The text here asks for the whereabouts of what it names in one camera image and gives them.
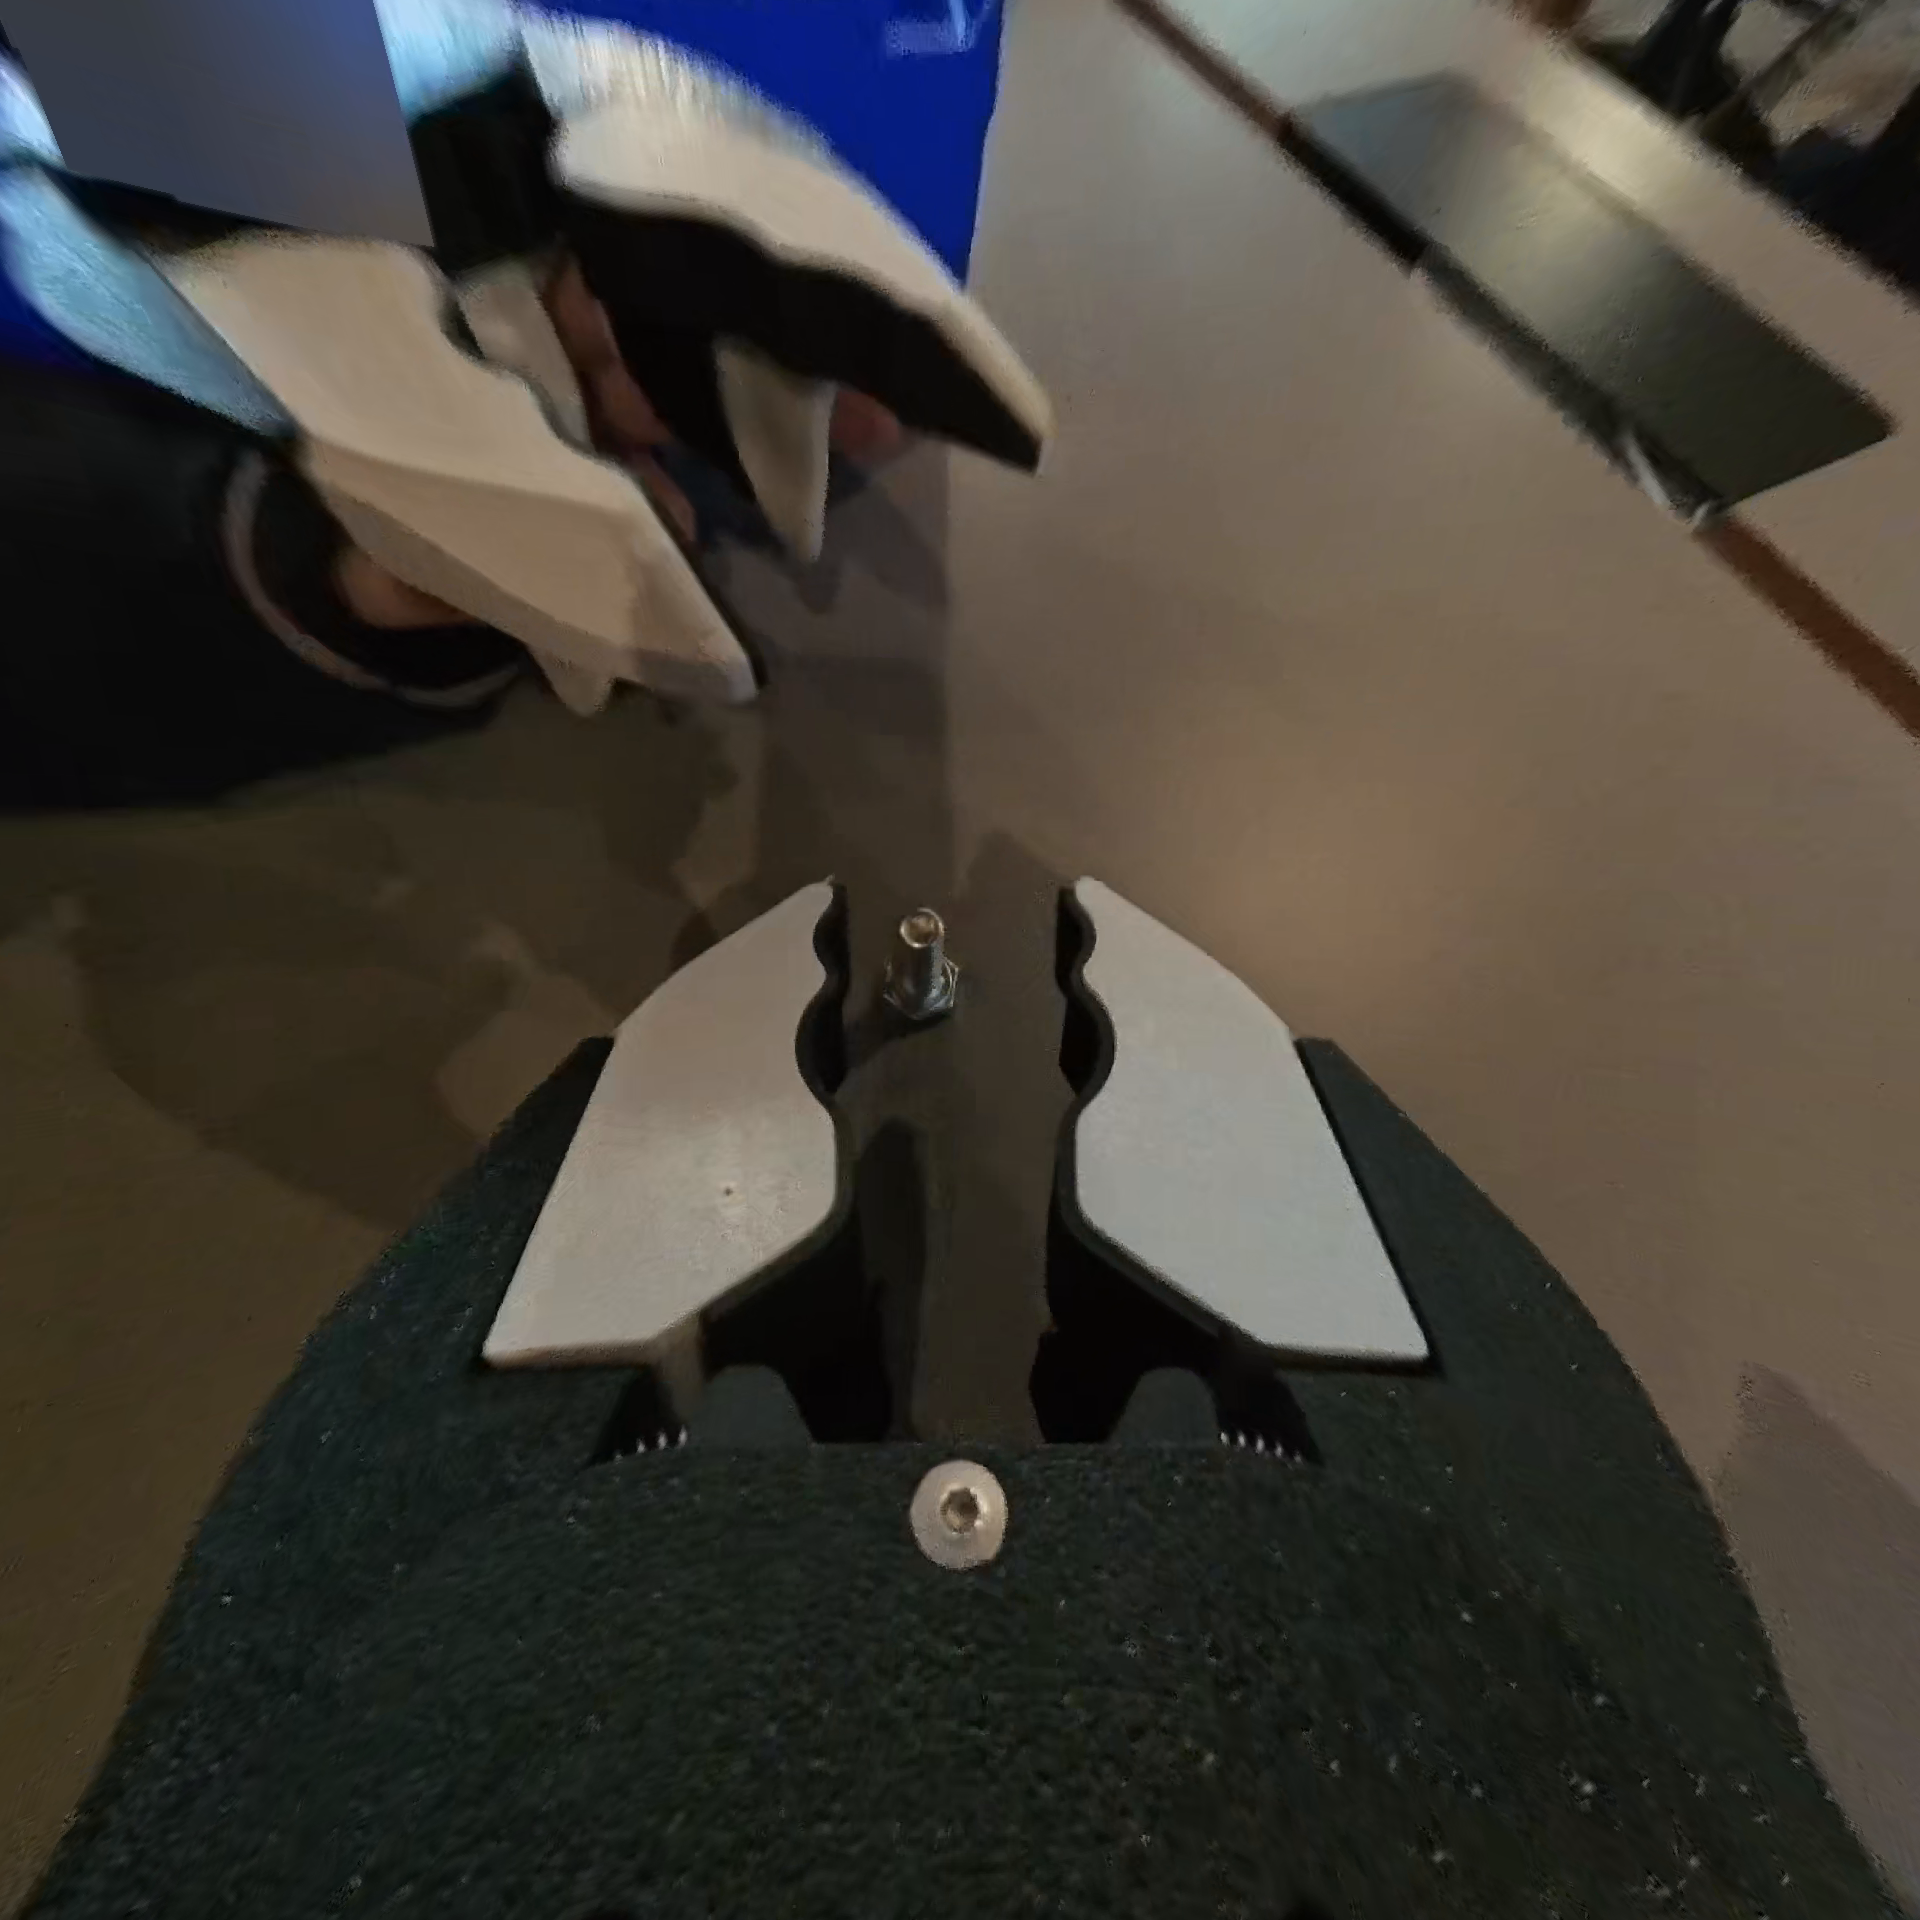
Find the flat metal base plate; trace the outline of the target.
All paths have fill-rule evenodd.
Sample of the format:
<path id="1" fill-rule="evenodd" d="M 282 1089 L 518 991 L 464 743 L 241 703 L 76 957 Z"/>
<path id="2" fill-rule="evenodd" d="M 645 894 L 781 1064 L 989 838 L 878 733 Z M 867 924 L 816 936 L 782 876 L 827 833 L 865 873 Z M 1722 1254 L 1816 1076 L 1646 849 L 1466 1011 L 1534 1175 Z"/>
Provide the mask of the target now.
<path id="1" fill-rule="evenodd" d="M 1668 516 L 1696 528 L 1899 422 L 1466 79 L 1308 104 L 1300 155 Z"/>

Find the silver hex bolt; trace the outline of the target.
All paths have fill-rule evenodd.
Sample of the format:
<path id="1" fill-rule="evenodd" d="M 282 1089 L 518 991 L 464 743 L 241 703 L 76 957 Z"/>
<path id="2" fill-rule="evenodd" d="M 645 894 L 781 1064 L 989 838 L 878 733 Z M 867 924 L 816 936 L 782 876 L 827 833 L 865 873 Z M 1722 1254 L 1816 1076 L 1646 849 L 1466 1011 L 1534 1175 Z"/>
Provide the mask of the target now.
<path id="1" fill-rule="evenodd" d="M 958 1006 L 961 968 L 948 946 L 948 923 L 931 906 L 904 913 L 889 938 L 878 986 L 878 1020 L 886 1035 L 902 1037 L 953 1019 Z"/>

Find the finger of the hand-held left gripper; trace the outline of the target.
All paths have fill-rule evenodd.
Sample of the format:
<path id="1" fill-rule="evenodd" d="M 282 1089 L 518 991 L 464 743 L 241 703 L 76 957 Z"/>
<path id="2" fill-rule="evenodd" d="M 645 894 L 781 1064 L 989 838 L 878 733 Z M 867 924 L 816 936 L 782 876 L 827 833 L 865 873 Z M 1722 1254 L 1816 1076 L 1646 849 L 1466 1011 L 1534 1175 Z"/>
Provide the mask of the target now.
<path id="1" fill-rule="evenodd" d="M 843 397 L 1036 472 L 1050 401 L 897 210 L 732 71 L 615 21 L 520 21 L 563 247 L 671 435 L 813 563 Z"/>
<path id="2" fill-rule="evenodd" d="M 615 684 L 741 709 L 756 665 L 646 492 L 456 342 L 425 252 L 221 240 L 159 272 L 293 422 L 300 468 L 402 585 L 513 637 L 594 712 Z"/>

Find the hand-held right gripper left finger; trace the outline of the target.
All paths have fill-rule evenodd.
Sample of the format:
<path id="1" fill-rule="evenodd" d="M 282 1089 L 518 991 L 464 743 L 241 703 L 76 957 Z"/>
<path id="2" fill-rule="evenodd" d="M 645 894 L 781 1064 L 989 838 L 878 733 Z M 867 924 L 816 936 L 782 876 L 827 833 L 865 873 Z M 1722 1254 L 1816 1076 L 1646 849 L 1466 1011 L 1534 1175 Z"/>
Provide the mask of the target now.
<path id="1" fill-rule="evenodd" d="M 761 1366 L 799 1402 L 862 1353 L 849 900 L 823 878 L 618 1022 L 482 1345 L 494 1373 Z"/>

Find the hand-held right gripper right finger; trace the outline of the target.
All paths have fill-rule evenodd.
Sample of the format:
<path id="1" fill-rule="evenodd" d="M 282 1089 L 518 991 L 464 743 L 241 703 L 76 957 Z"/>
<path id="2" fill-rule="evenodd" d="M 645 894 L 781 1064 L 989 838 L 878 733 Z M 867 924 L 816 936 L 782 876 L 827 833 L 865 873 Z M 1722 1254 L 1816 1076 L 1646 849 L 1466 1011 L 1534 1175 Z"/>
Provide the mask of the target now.
<path id="1" fill-rule="evenodd" d="M 1289 1022 L 1096 876 L 1061 894 L 1063 1225 L 1194 1332 L 1419 1373 L 1428 1332 Z"/>

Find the person's left hand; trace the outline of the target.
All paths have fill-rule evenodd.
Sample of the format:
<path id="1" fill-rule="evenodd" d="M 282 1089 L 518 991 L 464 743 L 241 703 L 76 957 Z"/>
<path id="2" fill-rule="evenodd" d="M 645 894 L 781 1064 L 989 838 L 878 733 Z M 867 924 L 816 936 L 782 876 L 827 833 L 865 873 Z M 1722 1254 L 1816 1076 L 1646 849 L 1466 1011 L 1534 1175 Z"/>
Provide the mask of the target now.
<path id="1" fill-rule="evenodd" d="M 548 264 L 540 303 L 581 387 L 592 445 L 637 480 L 677 539 L 695 549 L 703 540 L 700 516 L 660 463 L 673 437 L 622 358 L 612 323 L 574 260 Z"/>

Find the blue plastic bin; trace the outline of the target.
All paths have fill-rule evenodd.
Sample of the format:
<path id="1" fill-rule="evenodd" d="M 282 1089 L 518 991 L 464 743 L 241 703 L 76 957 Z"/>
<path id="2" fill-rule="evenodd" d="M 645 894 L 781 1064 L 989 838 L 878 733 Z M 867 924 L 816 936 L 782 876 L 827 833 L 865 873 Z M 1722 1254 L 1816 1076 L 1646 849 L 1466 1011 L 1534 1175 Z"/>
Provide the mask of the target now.
<path id="1" fill-rule="evenodd" d="M 346 40 L 361 58 L 377 16 L 388 47 L 400 114 L 412 122 L 431 106 L 482 87 L 523 52 L 525 15 L 558 19 L 565 34 L 583 33 L 622 58 L 634 48 L 659 64 L 675 56 L 693 79 L 732 84 L 774 132 L 809 142 L 867 183 L 893 206 L 957 278 L 969 275 L 979 219 L 989 130 L 996 110 L 1001 51 L 999 4 L 954 4 L 958 52 L 902 54 L 894 28 L 934 28 L 948 4 L 270 4 L 316 43 L 329 60 Z M 92 40 L 113 60 L 124 52 L 115 15 L 122 4 L 4 4 L 4 170 L 14 162 L 61 164 L 61 147 L 29 64 L 9 27 L 41 13 L 76 52 L 57 56 L 58 104 L 92 89 Z M 548 336 L 527 332 L 518 284 L 507 306 L 475 308 L 486 323 L 481 344 L 510 348 L 499 367 L 536 370 L 539 393 L 578 398 L 569 369 L 540 367 Z M 4 372 L 92 372 L 96 363 L 29 303 L 4 257 Z"/>

